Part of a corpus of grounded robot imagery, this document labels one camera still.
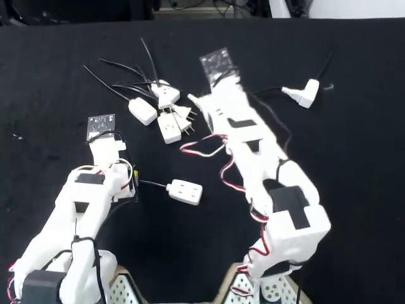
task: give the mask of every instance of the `wire bundle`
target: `wire bundle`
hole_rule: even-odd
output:
[[[221,178],[221,181],[222,181],[222,183],[224,183],[225,185],[227,185],[228,187],[231,187],[232,189],[234,189],[234,190],[236,190],[236,191],[245,192],[246,190],[245,190],[244,187],[239,186],[239,185],[236,185],[236,184],[234,184],[234,183],[231,183],[231,182],[225,180],[225,178],[224,178],[225,172],[226,172],[230,167],[232,167],[232,166],[234,165],[234,163],[235,163],[234,158],[231,157],[230,161],[229,161],[225,166],[222,167],[222,169],[220,170],[220,178]]]
[[[199,143],[201,141],[205,141],[206,139],[209,139],[209,138],[212,138],[212,137],[220,137],[220,138],[222,138],[222,143],[223,144],[218,149],[216,149],[215,151],[213,151],[213,152],[211,152],[209,154],[206,154],[206,153],[203,153],[203,152],[200,152],[200,151],[197,151],[197,150],[187,149],[188,147],[194,146],[195,144],[197,144],[197,143]],[[201,157],[212,157],[212,156],[217,154],[219,151],[221,151],[225,147],[227,139],[228,139],[228,137],[226,135],[224,135],[224,134],[211,134],[211,135],[208,135],[206,137],[203,137],[202,139],[200,139],[198,141],[188,142],[187,144],[184,144],[183,146],[181,146],[179,148],[179,150],[181,152],[185,153],[185,154],[197,155],[197,156],[201,156]]]
[[[7,297],[10,301],[10,304],[18,303],[18,298],[12,295],[11,287],[14,283],[14,277],[10,277],[7,281]]]

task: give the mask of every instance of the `power adapter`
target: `power adapter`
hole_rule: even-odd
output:
[[[196,113],[194,113],[193,111],[191,111],[191,108],[188,106],[178,106],[176,104],[173,104],[171,106],[172,110],[174,112],[176,112],[179,116],[183,117],[183,118],[189,118],[189,114],[193,114],[193,115],[197,115]]]
[[[169,83],[164,80],[159,80],[159,83],[169,85]],[[180,99],[180,91],[167,85],[158,86],[156,82],[151,84],[152,92],[158,97],[158,108],[160,110],[170,108],[172,104]]]
[[[166,144],[171,144],[181,140],[182,133],[178,127],[176,118],[172,113],[163,112],[158,117],[158,124],[160,132],[162,133],[163,140]]]
[[[176,112],[173,113],[173,116],[174,116],[175,119],[176,119],[177,125],[178,125],[178,127],[180,128],[180,131],[181,131],[181,132],[186,132],[188,135],[190,135],[190,134],[187,132],[187,129],[188,129],[188,128],[191,128],[191,122],[188,121],[187,119],[181,117],[181,116],[180,116],[179,114],[177,114]]]
[[[313,104],[316,95],[318,94],[319,81],[316,79],[309,79],[303,90],[290,89],[288,87],[282,87],[281,91],[290,96],[297,103],[309,109]]]
[[[142,98],[131,99],[128,104],[131,114],[144,125],[149,125],[157,119],[158,112]]]

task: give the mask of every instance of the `electrical cord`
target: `electrical cord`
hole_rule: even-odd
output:
[[[281,92],[281,87],[267,87],[266,89],[253,92],[252,94],[261,94],[261,93],[270,92],[270,91],[278,91],[278,92]]]
[[[114,61],[110,61],[110,60],[105,60],[105,59],[102,59],[102,58],[99,58],[99,60],[102,61],[102,62],[104,62],[104,63],[107,63],[108,65],[112,65],[112,66],[114,66],[114,67],[122,68],[122,69],[124,69],[124,70],[128,70],[128,71],[130,71],[130,72],[133,72],[133,73],[137,74],[138,76],[140,76],[143,81],[150,81],[150,80],[146,77],[144,71],[142,71],[142,69],[140,68],[140,66],[136,66],[135,68],[131,68],[130,66],[124,65],[123,63],[114,62]],[[139,92],[139,91],[137,91],[137,92],[139,92],[139,93],[141,93],[141,94],[143,94],[143,95],[145,95],[145,96],[147,96],[147,97],[149,97],[149,96],[146,95],[146,94],[149,94],[149,95],[151,94],[152,96],[154,96],[154,94],[153,94],[152,89],[151,89],[150,86],[147,87],[149,93],[148,93],[147,91],[145,91],[144,89],[140,88],[140,87],[136,87],[136,88],[137,88],[138,90],[142,91],[142,92]]]
[[[238,68],[236,66],[231,66],[228,70],[226,70],[225,72],[223,72],[213,83],[213,87],[216,87],[217,84],[220,83],[220,81],[222,79],[224,79],[225,77],[229,76],[232,72],[238,72]]]
[[[196,8],[197,6],[204,4],[206,2],[206,0],[200,0],[196,4],[192,4],[190,6],[184,6],[182,8],[177,8],[177,2],[173,2],[172,0],[168,0],[168,2],[170,4],[171,8],[173,8],[175,11],[183,11],[183,10],[187,10],[189,8]]]
[[[96,266],[97,285],[99,286],[99,290],[100,290],[101,303],[102,304],[107,304],[106,294],[104,293],[104,288],[103,288],[103,282],[101,281],[100,254],[99,254],[99,250],[97,248],[96,241],[92,237],[79,237],[79,236],[76,235],[76,236],[73,237],[73,241],[71,243],[71,246],[73,246],[73,244],[75,244],[75,243],[79,243],[79,242],[82,242],[82,241],[92,241],[92,243],[93,243],[94,264]]]
[[[109,85],[107,85],[107,83],[105,83],[104,81],[102,81],[96,74],[94,74],[87,66],[83,66],[95,79],[97,79],[98,81],[100,81],[100,83],[103,84],[104,87],[106,87],[107,89],[109,89],[110,91],[114,92],[115,94],[117,94],[119,97],[125,99],[126,101],[130,101],[129,98],[127,98],[126,96],[124,96],[123,94],[121,94],[120,92],[114,90],[112,87],[110,87]]]
[[[326,72],[326,70],[329,67],[330,62],[333,59],[333,55],[334,55],[334,52],[333,52],[333,49],[331,49],[328,54],[327,59],[325,60],[324,64],[322,65],[322,67],[321,67],[320,71],[318,72],[318,74],[316,75],[315,79],[320,80],[322,78],[323,74]]]
[[[112,87],[115,87],[115,86],[117,86],[117,85],[123,85],[123,86],[141,86],[141,85],[150,85],[150,84],[156,84],[156,83],[155,83],[155,82],[152,82],[152,81],[132,82],[132,83],[129,83],[129,84],[118,82],[118,83],[113,84]],[[161,82],[160,85],[161,85],[161,86],[172,87],[173,89],[176,89],[176,90],[178,90],[179,92],[182,92],[180,89],[177,89],[176,87],[173,87],[171,84],[165,84],[164,82]]]
[[[99,239],[99,236],[101,234],[101,231],[103,230],[103,227],[106,225],[108,220],[117,212],[117,210],[121,209],[123,206],[125,206],[127,204],[137,203],[137,202],[138,202],[138,196],[137,196],[137,191],[136,191],[135,197],[115,203],[115,207],[109,211],[107,217],[104,219],[103,223],[100,225],[99,231],[97,232],[97,235],[96,235],[96,240]]]
[[[254,100],[256,100],[261,106],[264,106],[272,115],[272,117],[274,118],[274,120],[276,121],[276,123],[288,134],[288,138],[287,140],[284,142],[283,145],[283,151],[285,154],[287,154],[287,149],[288,146],[291,142],[292,139],[292,133],[291,130],[279,119],[279,117],[277,116],[277,114],[274,112],[274,110],[271,108],[271,106],[269,106],[268,104],[266,104],[265,102],[263,102],[262,100],[260,100],[255,94],[246,91],[246,93],[248,93],[248,95],[252,96]]]
[[[158,187],[163,187],[166,189],[166,186],[163,184],[159,184],[158,182],[151,182],[149,180],[145,180],[145,179],[140,179],[139,183],[141,184],[147,184],[147,185],[151,185],[151,186],[158,186]]]
[[[146,80],[146,79],[145,79],[145,75],[144,75],[142,72],[138,71],[137,69],[131,68],[130,66],[124,65],[124,64],[119,63],[119,62],[114,62],[114,61],[110,61],[110,60],[105,60],[105,59],[102,59],[102,58],[99,58],[99,60],[100,60],[101,62],[107,63],[108,65],[112,65],[112,66],[114,66],[114,67],[123,68],[124,70],[128,70],[128,71],[130,71],[130,72],[133,72],[133,73],[137,74],[138,76],[142,77],[143,80]]]
[[[213,0],[213,6],[215,7],[215,9],[217,10],[217,12],[219,12],[219,14],[225,18],[225,14],[227,13],[227,10],[229,9],[230,5],[228,6],[228,8],[225,11],[221,11],[220,8],[217,5],[218,0]]]
[[[148,98],[151,98],[151,99],[153,99],[155,101],[158,100],[158,98],[155,95],[152,95],[153,93],[151,94],[151,93],[145,91],[143,88],[137,87],[135,85],[114,84],[114,85],[112,85],[112,87],[119,87],[121,89],[128,89],[128,90],[131,90],[131,91],[138,92],[139,94],[142,94],[142,95],[144,95],[144,96],[146,96]]]
[[[86,144],[91,144],[91,143],[93,143],[96,139],[98,139],[98,138],[100,138],[101,136],[106,135],[106,134],[118,135],[118,136],[120,137],[121,141],[127,146],[127,140],[124,138],[124,136],[122,135],[122,133],[121,133],[121,132],[118,132],[118,131],[115,131],[115,130],[107,130],[107,131],[101,132],[100,134],[97,134],[96,136],[93,136],[92,138],[90,138],[90,139],[89,139],[88,141],[86,141],[85,143],[86,143]],[[128,160],[128,162],[133,163],[132,160],[131,160],[131,156],[130,156],[128,150],[125,150],[125,152],[126,152],[125,154],[127,155],[127,160]]]
[[[156,66],[155,66],[155,64],[154,64],[154,61],[153,61],[151,52],[150,52],[149,49],[147,48],[147,45],[146,45],[144,39],[143,39],[143,38],[140,38],[140,40],[142,41],[142,44],[144,45],[145,51],[146,51],[146,53],[147,53],[147,56],[149,57],[149,60],[150,60],[150,62],[151,62],[151,65],[152,65],[152,72],[153,72],[153,76],[154,76],[154,79],[155,79],[155,81],[156,81],[156,84],[158,85],[158,87],[160,87],[159,77],[158,77],[158,71],[156,70]]]
[[[299,282],[297,284],[298,285],[298,290],[297,290],[296,304],[299,304],[299,299],[301,298],[302,285],[304,284],[305,275],[306,275],[306,267],[305,267],[305,265],[303,265],[301,267],[300,276],[299,276]]]

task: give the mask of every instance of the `black cable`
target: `black cable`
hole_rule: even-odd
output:
[[[105,60],[105,59],[102,59],[102,58],[99,58],[99,60],[101,62],[107,63],[108,65],[113,65],[115,67],[123,68],[124,70],[128,70],[130,72],[133,72],[133,73],[137,74],[138,76],[142,77],[142,79],[144,79],[144,75],[140,71],[138,71],[138,70],[136,70],[134,68],[131,68],[130,66],[124,65],[123,63],[114,62],[114,61],[110,61],[110,60]]]
[[[318,75],[316,76],[316,80],[320,80],[323,74],[326,72],[327,68],[329,67],[330,62],[333,59],[333,49],[330,50],[329,55],[327,59],[325,60],[323,66],[321,67],[321,70],[318,72]]]
[[[213,83],[213,87],[216,87],[217,84],[220,83],[220,81],[222,79],[224,79],[225,77],[229,76],[232,72],[236,72],[237,73],[238,68],[236,66],[231,66],[228,70],[226,70],[225,72],[223,72]]]
[[[149,92],[145,91],[143,88],[137,87],[136,85],[113,84],[112,87],[120,87],[121,89],[128,89],[131,91],[138,92],[139,94],[142,94],[153,100],[158,100],[158,98],[155,95],[150,94]]]
[[[148,57],[149,57],[149,60],[151,61],[154,79],[155,79],[155,81],[156,81],[158,87],[160,87],[159,77],[158,77],[158,71],[156,70],[156,67],[155,67],[155,65],[154,65],[154,61],[153,61],[151,52],[150,52],[149,49],[147,48],[147,45],[146,45],[144,39],[143,39],[143,38],[140,38],[140,40],[142,41],[142,43],[143,43],[143,45],[144,45],[144,48],[145,48],[145,50],[146,50],[146,53],[147,53],[147,55],[148,55]]]
[[[117,84],[121,84],[121,85],[124,85],[124,86],[141,86],[141,85],[149,85],[149,84],[156,84],[155,82],[151,82],[151,81],[145,81],[145,82],[131,82],[131,83],[129,83],[129,84],[126,84],[126,83],[116,83],[116,84],[113,84],[113,86],[116,86]],[[171,84],[165,84],[165,83],[163,83],[163,82],[161,82],[160,83],[160,85],[161,86],[167,86],[167,87],[172,87],[173,89],[176,89],[176,90],[178,90],[179,92],[182,92],[180,89],[177,89],[176,87],[173,87]]]
[[[281,87],[267,87],[266,89],[253,92],[253,94],[261,94],[261,93],[269,92],[269,91],[280,91],[281,92]]]
[[[297,284],[298,285],[298,290],[297,290],[296,304],[299,304],[299,299],[301,297],[302,285],[304,284],[304,280],[305,280],[305,270],[306,270],[305,266],[302,266],[300,274],[299,274],[299,283]]]
[[[88,141],[86,141],[86,144],[91,144],[93,141],[95,141],[96,139],[98,139],[101,136],[106,135],[106,134],[116,134],[116,135],[120,136],[120,139],[122,140],[123,143],[125,143],[125,144],[127,143],[127,141],[125,140],[125,138],[124,138],[124,136],[122,135],[121,132],[113,131],[113,130],[107,130],[107,131],[104,131],[104,132],[101,132],[101,133],[97,134],[96,136],[93,136]]]
[[[215,9],[219,12],[219,14],[220,14],[222,17],[225,18],[225,14],[227,13],[227,11],[221,11],[220,8],[219,8],[218,5],[217,5],[217,1],[218,1],[218,0],[213,0],[213,6],[214,6]]]
[[[101,231],[102,231],[103,227],[106,225],[106,223],[108,222],[108,220],[114,215],[114,213],[115,213],[118,209],[122,208],[123,206],[125,206],[125,205],[127,205],[127,204],[129,204],[129,203],[137,203],[137,202],[138,202],[137,191],[135,192],[135,195],[136,195],[136,197],[134,197],[134,198],[129,198],[129,199],[126,200],[126,201],[119,201],[119,202],[117,202],[117,203],[114,203],[114,205],[116,205],[116,206],[114,207],[114,209],[110,210],[110,212],[108,213],[106,219],[105,219],[104,222],[100,225],[100,228],[99,228],[99,230],[98,230],[98,232],[97,232],[97,235],[96,235],[96,239],[99,239],[99,236],[100,236],[100,234],[101,234]]]
[[[107,85],[107,83],[105,83],[104,81],[102,81],[99,77],[97,77],[87,66],[83,66],[95,79],[97,79],[98,81],[100,81],[105,87],[107,87],[110,91],[113,91],[115,94],[117,94],[119,97],[125,99],[126,101],[130,101],[129,98],[127,98],[126,96],[124,96],[123,94],[121,94],[120,92],[114,90],[112,87],[110,87],[109,85]]]
[[[100,254],[97,248],[96,241],[92,237],[79,237],[74,236],[71,246],[74,243],[78,243],[81,241],[92,241],[93,243],[93,250],[94,250],[94,264],[96,266],[96,277],[97,277],[97,285],[99,286],[100,295],[101,295],[101,303],[107,304],[106,294],[104,293],[103,282],[101,281],[101,265],[100,265]]]
[[[52,259],[50,259],[49,262],[47,262],[47,263],[43,266],[43,268],[41,268],[41,270],[46,270],[47,267],[48,267],[54,260],[56,260],[57,258],[59,258],[62,254],[66,253],[66,252],[71,253],[72,251],[71,251],[70,249],[65,249],[65,250],[59,251]]]
[[[268,104],[266,104],[265,102],[263,102],[262,100],[260,100],[255,94],[246,91],[246,93],[250,96],[253,97],[254,100],[256,100],[261,106],[264,106],[272,115],[272,117],[274,118],[274,120],[276,121],[276,123],[283,128],[284,131],[286,131],[286,133],[288,134],[288,138],[285,141],[284,145],[283,145],[283,151],[285,154],[287,154],[287,149],[288,149],[288,145],[290,144],[290,141],[292,139],[292,133],[291,130],[279,119],[279,117],[277,116],[277,114],[274,112],[274,110],[271,108],[271,106],[269,106]]]
[[[173,2],[172,0],[168,0],[171,8],[173,8],[175,11],[182,11],[182,10],[187,10],[189,8],[196,8],[197,6],[200,6],[205,3],[206,0],[201,0],[197,2],[196,4],[192,4],[190,6],[184,6],[182,8],[177,8],[177,2]]]

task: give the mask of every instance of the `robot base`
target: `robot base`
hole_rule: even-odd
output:
[[[231,286],[253,291],[253,286],[244,274],[237,274],[233,264],[228,270],[221,288],[210,304],[254,304],[253,296],[240,297],[230,291]],[[264,298],[260,303],[296,304],[297,284],[287,275],[272,276],[260,280],[261,294]],[[116,279],[113,281],[108,296],[109,304],[148,304],[140,294],[131,275],[123,267],[118,267]],[[312,304],[311,300],[301,291],[301,304]]]

